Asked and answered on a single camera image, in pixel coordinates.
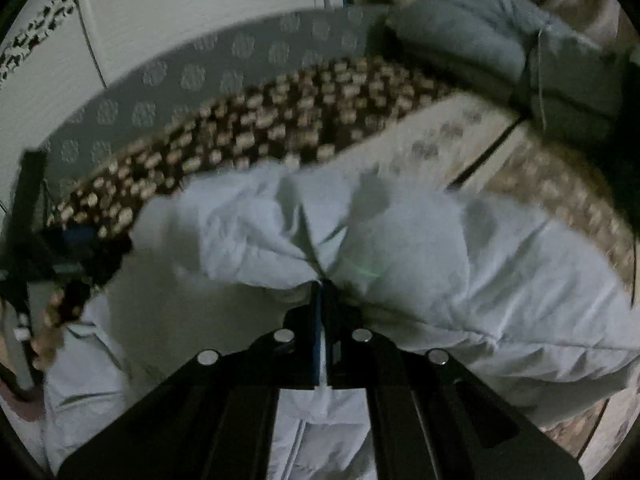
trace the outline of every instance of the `blanket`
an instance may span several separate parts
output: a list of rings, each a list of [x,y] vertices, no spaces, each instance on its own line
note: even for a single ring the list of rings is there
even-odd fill
[[[54,471],[202,348],[238,351],[279,327],[301,300],[274,290],[322,277],[372,330],[408,351],[450,349],[537,424],[624,388],[639,363],[640,314],[606,258],[541,210],[491,195],[266,164],[153,199],[132,240],[47,375]],[[274,478],[375,478],[362,393],[282,402]]]

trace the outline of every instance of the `leopard print blanket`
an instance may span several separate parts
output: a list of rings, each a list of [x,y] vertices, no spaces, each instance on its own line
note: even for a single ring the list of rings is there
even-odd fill
[[[381,57],[282,75],[210,102],[190,120],[116,154],[56,207],[48,225],[93,223],[100,238],[118,237],[151,197],[173,194],[191,175],[245,170],[267,158],[295,168],[322,163],[453,90]]]

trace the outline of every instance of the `white fabric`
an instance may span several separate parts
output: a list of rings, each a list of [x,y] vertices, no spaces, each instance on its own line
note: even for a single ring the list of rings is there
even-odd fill
[[[416,0],[389,23],[408,54],[529,109],[545,137],[591,149],[611,140],[628,55],[605,53],[533,3]]]
[[[153,199],[132,240],[47,375],[54,470],[199,350],[279,327],[292,304],[268,288],[321,276],[372,330],[410,351],[449,348],[537,424],[625,388],[638,365],[639,314],[606,259],[539,209],[489,195],[266,165]],[[274,478],[374,478],[364,397],[341,395],[283,396]]]

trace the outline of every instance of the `metal screw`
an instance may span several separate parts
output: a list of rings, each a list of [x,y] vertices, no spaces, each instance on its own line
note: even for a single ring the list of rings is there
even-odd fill
[[[293,333],[293,330],[289,330],[288,328],[281,328],[273,334],[273,338],[278,343],[291,343],[295,336],[296,335]]]
[[[368,343],[371,341],[373,334],[371,333],[371,330],[367,330],[366,328],[357,328],[353,333],[351,333],[351,337],[353,337],[353,340],[358,343]]]
[[[198,354],[198,362],[202,366],[211,366],[217,362],[219,357],[215,350],[203,350]]]
[[[440,349],[431,350],[429,352],[429,361],[435,365],[445,365],[449,361],[449,354]]]

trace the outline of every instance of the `black metal frame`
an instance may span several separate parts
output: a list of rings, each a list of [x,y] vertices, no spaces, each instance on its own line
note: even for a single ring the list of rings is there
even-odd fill
[[[366,391],[379,480],[584,480],[577,461],[445,351],[404,352],[364,329],[333,283],[315,283],[283,327],[284,340],[276,331],[212,364],[192,359],[70,455],[58,478],[264,480],[279,391],[321,386],[320,356],[328,386]]]

